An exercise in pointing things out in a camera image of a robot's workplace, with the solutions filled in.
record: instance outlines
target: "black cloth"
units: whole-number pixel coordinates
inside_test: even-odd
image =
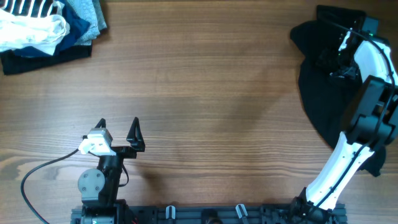
[[[5,75],[13,75],[49,67],[63,62],[91,56],[92,45],[77,45],[63,50],[53,57],[26,58],[16,56],[11,50],[0,54],[2,69]]]
[[[366,15],[363,11],[318,6],[317,15],[322,11],[336,15],[335,22],[345,27],[352,27],[356,18]],[[298,78],[304,110],[315,129],[332,148],[337,145],[343,113],[362,85],[360,78],[350,80],[331,77],[316,66],[324,49],[338,50],[341,33],[339,28],[319,20],[305,22],[290,31],[290,38],[305,56]],[[377,177],[385,160],[386,148],[383,147],[359,169],[365,169]]]

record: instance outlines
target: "white cloth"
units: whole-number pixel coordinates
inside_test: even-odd
[[[69,29],[69,24],[58,14],[33,18],[14,16],[0,9],[0,52],[32,46],[53,55]]]

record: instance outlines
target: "blue cloth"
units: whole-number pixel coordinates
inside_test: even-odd
[[[62,16],[65,18],[66,22],[69,23],[70,30],[69,34],[66,35],[62,41],[55,48],[54,55],[58,55],[61,51],[70,48],[75,45],[77,40],[88,30],[90,23],[81,19],[77,16],[72,7],[65,0],[59,0],[64,3],[64,7],[62,9]],[[18,49],[14,51],[15,55],[22,57],[51,57],[53,55],[49,55],[43,53],[40,50],[37,50],[34,47],[25,47],[23,49]]]
[[[91,45],[100,31],[106,28],[105,18],[98,0],[67,0],[80,18],[90,23],[90,28],[79,38],[76,45]]]

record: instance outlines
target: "wood grain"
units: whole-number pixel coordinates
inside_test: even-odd
[[[147,150],[126,161],[130,183],[119,191],[130,205],[289,202],[331,154],[303,112],[303,56],[289,40],[316,4],[380,18],[398,57],[397,1],[103,4],[109,31],[91,58],[0,77],[0,223],[39,223],[21,179],[74,150],[100,118],[115,145],[140,118]],[[358,172],[342,193],[349,223],[397,223],[397,146],[382,176]],[[96,163],[77,154],[41,169],[27,195],[50,223],[68,223],[81,206],[77,180]]]

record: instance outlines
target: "clothing pile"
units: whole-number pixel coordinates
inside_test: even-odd
[[[106,28],[99,0],[0,0],[5,75],[91,56]]]

